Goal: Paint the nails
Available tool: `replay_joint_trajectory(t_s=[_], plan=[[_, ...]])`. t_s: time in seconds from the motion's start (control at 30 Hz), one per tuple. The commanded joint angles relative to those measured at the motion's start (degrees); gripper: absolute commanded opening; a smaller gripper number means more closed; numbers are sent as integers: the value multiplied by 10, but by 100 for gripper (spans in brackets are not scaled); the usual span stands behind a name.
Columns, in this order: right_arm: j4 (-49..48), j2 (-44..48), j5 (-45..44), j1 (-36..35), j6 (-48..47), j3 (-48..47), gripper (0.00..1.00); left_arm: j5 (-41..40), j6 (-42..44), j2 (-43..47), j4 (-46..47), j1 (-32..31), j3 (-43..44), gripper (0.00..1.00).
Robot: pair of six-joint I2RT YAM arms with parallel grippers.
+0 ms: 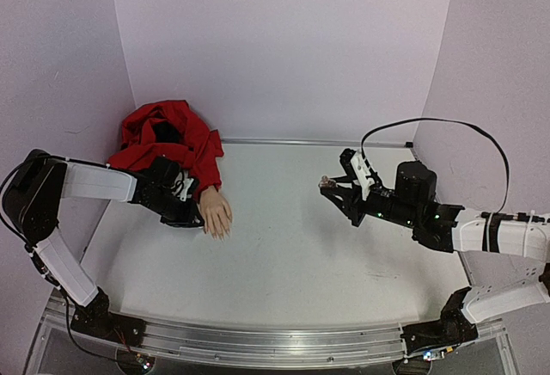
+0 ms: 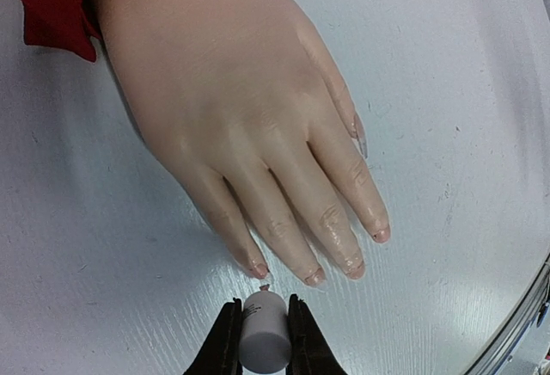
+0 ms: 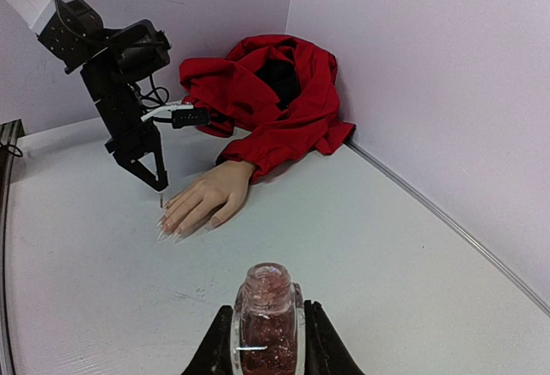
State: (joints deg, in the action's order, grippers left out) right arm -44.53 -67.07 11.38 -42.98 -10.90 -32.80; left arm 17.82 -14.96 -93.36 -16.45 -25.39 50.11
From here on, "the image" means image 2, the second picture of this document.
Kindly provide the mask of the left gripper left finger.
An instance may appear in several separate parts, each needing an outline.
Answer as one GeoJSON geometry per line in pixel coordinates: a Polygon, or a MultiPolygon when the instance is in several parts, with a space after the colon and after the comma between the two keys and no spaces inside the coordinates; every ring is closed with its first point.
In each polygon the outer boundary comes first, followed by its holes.
{"type": "Polygon", "coordinates": [[[184,375],[242,375],[239,342],[242,301],[225,303],[192,364],[184,375]]]}

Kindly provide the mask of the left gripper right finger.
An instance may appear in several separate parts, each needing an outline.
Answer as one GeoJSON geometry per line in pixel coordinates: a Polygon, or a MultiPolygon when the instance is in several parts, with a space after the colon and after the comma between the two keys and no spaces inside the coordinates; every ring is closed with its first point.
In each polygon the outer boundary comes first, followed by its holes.
{"type": "Polygon", "coordinates": [[[290,296],[288,327],[291,341],[292,375],[344,375],[308,305],[296,294],[290,296]]]}

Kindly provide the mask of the white nail polish cap brush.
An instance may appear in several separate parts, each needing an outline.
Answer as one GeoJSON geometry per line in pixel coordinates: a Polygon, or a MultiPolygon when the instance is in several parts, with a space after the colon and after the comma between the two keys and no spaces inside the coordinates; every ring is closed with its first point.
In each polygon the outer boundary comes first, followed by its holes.
{"type": "Polygon", "coordinates": [[[291,341],[287,304],[270,290],[269,284],[244,302],[239,361],[256,374],[280,372],[290,363],[291,341]]]}

